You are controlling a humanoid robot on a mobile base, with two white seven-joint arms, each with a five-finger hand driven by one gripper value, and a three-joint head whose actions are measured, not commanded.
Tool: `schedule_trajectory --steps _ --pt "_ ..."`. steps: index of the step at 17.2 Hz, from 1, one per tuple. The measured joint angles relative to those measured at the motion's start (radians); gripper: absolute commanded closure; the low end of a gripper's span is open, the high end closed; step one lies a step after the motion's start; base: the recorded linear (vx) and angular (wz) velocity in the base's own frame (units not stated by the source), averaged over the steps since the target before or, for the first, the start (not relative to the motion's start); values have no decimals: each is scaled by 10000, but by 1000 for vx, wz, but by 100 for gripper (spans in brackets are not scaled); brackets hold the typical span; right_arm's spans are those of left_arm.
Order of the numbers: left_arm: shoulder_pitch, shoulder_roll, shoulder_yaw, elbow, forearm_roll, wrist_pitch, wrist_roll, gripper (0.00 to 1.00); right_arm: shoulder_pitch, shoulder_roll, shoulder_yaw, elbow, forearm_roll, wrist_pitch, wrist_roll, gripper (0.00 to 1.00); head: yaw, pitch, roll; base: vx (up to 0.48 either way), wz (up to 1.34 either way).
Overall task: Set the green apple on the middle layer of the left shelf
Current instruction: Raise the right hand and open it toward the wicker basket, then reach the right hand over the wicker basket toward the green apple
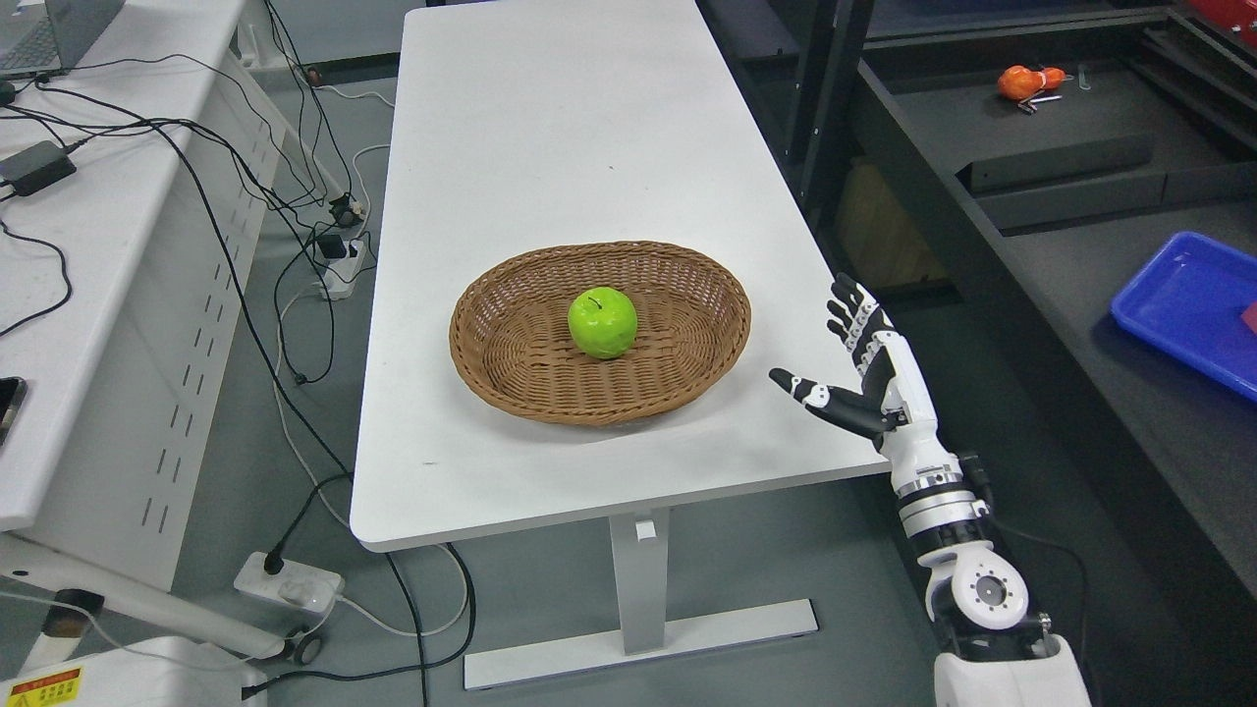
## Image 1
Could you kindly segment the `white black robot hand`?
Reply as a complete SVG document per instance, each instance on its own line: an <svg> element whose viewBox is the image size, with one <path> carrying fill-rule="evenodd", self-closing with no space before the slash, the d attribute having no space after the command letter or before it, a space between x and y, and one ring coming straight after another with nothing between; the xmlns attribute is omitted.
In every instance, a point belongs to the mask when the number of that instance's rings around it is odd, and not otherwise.
<svg viewBox="0 0 1257 707"><path fill-rule="evenodd" d="M781 367L772 369L769 379L812 415L871 440L892 462L895 488L960 479L957 454L938 438L936 411L915 353L884 304L841 273L827 309L827 327L851 357L860 389L825 385Z"/></svg>

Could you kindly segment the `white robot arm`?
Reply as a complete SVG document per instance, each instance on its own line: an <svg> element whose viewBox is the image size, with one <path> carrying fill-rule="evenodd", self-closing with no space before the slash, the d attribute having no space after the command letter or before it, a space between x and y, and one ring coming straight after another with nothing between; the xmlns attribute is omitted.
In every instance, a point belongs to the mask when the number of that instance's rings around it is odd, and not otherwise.
<svg viewBox="0 0 1257 707"><path fill-rule="evenodd" d="M923 604L940 642L938 706L1090 706L1080 664L1019 569L991 533L985 488L970 460L892 457L903 533L929 571Z"/></svg>

